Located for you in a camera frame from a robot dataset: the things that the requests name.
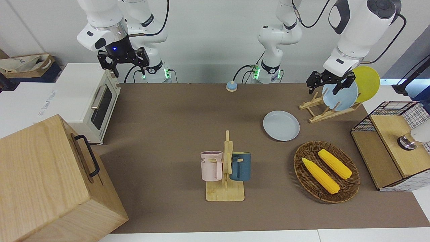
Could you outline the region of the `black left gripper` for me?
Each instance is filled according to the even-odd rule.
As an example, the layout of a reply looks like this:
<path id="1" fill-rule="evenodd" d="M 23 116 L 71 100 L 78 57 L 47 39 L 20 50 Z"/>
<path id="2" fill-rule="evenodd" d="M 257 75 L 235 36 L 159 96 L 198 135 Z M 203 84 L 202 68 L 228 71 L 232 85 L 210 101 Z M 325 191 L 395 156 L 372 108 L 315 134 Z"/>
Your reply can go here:
<path id="1" fill-rule="evenodd" d="M 336 95 L 341 89 L 349 88 L 356 79 L 355 74 L 351 74 L 353 71 L 348 70 L 343 76 L 337 76 L 328 70 L 324 70 L 322 73 L 313 71 L 307 78 L 307 88 L 309 94 L 312 94 L 314 90 L 325 84 L 335 84 L 332 91 Z"/>

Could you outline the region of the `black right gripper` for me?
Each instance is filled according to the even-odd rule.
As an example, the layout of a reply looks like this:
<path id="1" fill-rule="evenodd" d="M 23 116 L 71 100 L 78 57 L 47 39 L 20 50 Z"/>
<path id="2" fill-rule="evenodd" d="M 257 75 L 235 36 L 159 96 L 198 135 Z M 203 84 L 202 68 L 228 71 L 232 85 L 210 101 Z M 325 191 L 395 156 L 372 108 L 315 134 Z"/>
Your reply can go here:
<path id="1" fill-rule="evenodd" d="M 146 74 L 146 69 L 149 67 L 149 56 L 146 49 L 140 47 L 135 51 L 128 36 L 106 45 L 105 50 L 98 51 L 98 61 L 102 69 L 109 70 L 114 74 L 114 77 L 119 77 L 119 72 L 116 68 L 117 64 L 131 63 L 134 59 L 137 59 L 135 66 L 140 68 L 142 75 Z"/>

